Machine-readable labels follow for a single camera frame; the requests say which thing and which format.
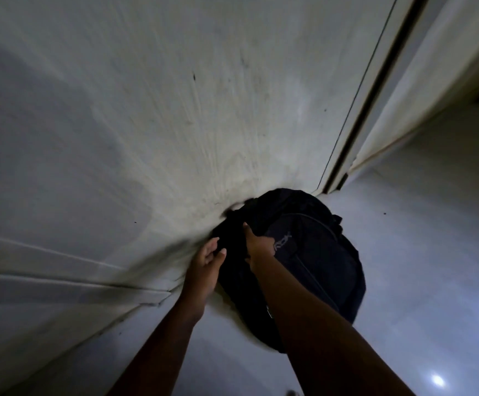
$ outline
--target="white tile floor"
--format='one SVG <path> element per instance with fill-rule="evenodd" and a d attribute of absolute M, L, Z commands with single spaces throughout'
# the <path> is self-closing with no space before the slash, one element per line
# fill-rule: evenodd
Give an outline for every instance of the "white tile floor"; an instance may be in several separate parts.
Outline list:
<path fill-rule="evenodd" d="M 368 292 L 356 328 L 416 394 L 479 396 L 479 106 L 451 112 L 321 198 L 361 253 Z M 104 394 L 172 303 L 140 309 L 10 394 Z M 174 394 L 289 389 L 299 386 L 287 358 L 214 295 Z"/>

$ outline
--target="forearm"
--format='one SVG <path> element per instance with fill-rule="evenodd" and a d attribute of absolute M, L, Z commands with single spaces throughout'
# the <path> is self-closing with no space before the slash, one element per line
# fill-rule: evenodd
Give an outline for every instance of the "forearm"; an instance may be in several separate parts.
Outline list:
<path fill-rule="evenodd" d="M 170 395 L 201 315 L 189 303 L 178 300 L 108 395 Z"/>
<path fill-rule="evenodd" d="M 362 336 L 273 256 L 252 267 L 306 395 L 412 392 Z"/>

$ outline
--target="backpack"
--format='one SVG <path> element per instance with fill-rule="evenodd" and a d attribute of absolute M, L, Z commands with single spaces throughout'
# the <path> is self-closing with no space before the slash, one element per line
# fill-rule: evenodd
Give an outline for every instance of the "backpack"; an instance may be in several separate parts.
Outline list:
<path fill-rule="evenodd" d="M 249 199 L 212 231 L 227 258 L 218 281 L 250 331 L 285 353 L 282 340 L 256 277 L 245 262 L 243 222 L 257 236 L 275 239 L 275 257 L 311 293 L 351 324 L 366 291 L 359 253 L 342 235 L 342 218 L 302 191 L 275 189 Z"/>

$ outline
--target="person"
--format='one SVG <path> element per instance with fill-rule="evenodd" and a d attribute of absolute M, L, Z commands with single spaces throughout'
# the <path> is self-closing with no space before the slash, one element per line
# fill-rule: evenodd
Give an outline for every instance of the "person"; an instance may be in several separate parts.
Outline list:
<path fill-rule="evenodd" d="M 274 239 L 244 223 L 249 258 L 305 396 L 413 395 L 362 336 L 330 306 L 303 287 L 274 257 Z M 203 316 L 227 251 L 218 238 L 197 252 L 175 306 L 157 326 L 108 393 L 170 395 L 190 335 Z"/>

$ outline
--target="person's left hand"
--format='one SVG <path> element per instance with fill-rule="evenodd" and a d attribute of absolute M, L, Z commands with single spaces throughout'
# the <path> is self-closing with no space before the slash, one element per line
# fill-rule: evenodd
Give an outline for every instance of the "person's left hand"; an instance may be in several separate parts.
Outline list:
<path fill-rule="evenodd" d="M 183 291 L 179 301 L 188 304 L 192 311 L 203 315 L 208 296 L 214 291 L 219 274 L 219 267 L 227 256 L 227 250 L 221 249 L 214 256 L 219 238 L 212 238 L 199 249 L 192 259 L 186 276 Z"/>

